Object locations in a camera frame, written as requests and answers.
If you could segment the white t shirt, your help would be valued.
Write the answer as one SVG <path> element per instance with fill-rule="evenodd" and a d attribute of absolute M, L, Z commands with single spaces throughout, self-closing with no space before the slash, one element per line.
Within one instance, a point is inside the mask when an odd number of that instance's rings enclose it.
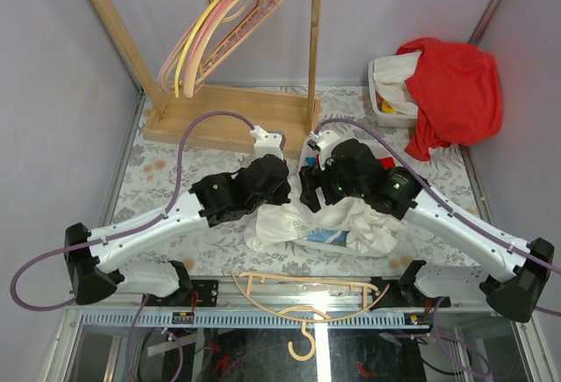
<path fill-rule="evenodd" d="M 264 251 L 274 245 L 295 242 L 309 248 L 363 257 L 381 257 L 396 245 L 396 234 L 405 230 L 398 219 L 376 212 L 364 201 L 344 198 L 312 213 L 300 202 L 302 187 L 292 176 L 289 203 L 265 204 L 247 224 L 245 244 L 252 251 Z"/>

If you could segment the peach plastic hanger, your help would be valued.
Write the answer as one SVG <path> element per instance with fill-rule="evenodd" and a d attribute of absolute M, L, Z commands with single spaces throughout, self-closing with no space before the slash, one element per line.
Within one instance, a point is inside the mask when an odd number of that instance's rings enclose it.
<path fill-rule="evenodd" d="M 317 324 L 327 326 L 330 323 L 339 323 L 358 317 L 385 300 L 390 289 L 388 283 L 379 286 L 375 283 L 348 279 L 292 277 L 263 272 L 233 272 L 231 278 L 240 294 L 254 307 L 271 317 L 285 319 L 299 325 L 302 337 L 309 342 L 309 351 L 299 354 L 295 351 L 294 342 L 289 341 L 287 344 L 290 357 L 299 362 L 306 362 L 316 354 L 316 337 L 309 332 L 309 326 Z M 266 285 L 282 288 L 293 286 L 298 289 L 306 289 L 315 298 L 308 302 L 297 301 L 286 308 L 274 310 L 255 299 L 253 289 L 255 283 L 259 283 L 263 287 Z M 325 302 L 335 294 L 359 294 L 359 308 L 340 317 L 331 315 Z"/>

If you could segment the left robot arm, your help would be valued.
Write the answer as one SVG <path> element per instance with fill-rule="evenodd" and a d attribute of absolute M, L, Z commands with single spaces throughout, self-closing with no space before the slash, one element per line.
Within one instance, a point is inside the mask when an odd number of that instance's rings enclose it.
<path fill-rule="evenodd" d="M 76 303 L 91 305 L 113 294 L 145 294 L 152 306 L 187 306 L 194 285 L 181 261 L 142 262 L 136 256 L 174 237 L 236 222 L 266 203 L 288 202 L 288 174 L 285 160 L 267 154 L 235 173 L 204 177 L 169 207 L 114 226 L 68 227 L 65 260 Z"/>

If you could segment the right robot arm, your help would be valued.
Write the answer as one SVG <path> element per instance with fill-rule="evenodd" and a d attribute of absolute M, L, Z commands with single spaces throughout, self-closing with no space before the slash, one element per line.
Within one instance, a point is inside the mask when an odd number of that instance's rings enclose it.
<path fill-rule="evenodd" d="M 514 322 L 528 322 L 549 280 L 555 248 L 539 237 L 527 241 L 496 229 L 458 207 L 404 166 L 386 168 L 356 138 L 327 131 L 311 135 L 314 164 L 299 172 L 300 201 L 316 213 L 348 199 L 412 223 L 454 245 L 486 273 L 479 283 L 486 303 Z"/>

